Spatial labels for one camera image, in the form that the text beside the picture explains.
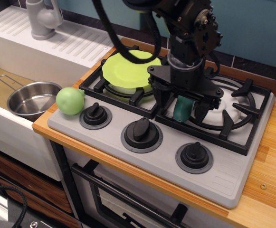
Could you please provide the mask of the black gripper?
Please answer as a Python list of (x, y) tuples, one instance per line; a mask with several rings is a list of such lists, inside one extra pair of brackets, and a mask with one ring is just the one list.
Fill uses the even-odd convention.
[(171, 64), (150, 66), (149, 83), (160, 108), (168, 103), (172, 93), (196, 101), (195, 120), (201, 123), (209, 110), (217, 109), (224, 92), (209, 78), (204, 76), (203, 65), (192, 69), (180, 69)]

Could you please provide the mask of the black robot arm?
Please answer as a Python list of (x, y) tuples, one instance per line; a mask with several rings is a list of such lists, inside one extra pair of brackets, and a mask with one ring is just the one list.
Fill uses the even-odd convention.
[(168, 65), (150, 66), (149, 83), (157, 104), (165, 107), (174, 93), (196, 101), (195, 119), (201, 123), (219, 107), (220, 88), (206, 75), (205, 59), (221, 45), (222, 34), (209, 0), (126, 0), (127, 7), (164, 18), (170, 33)]

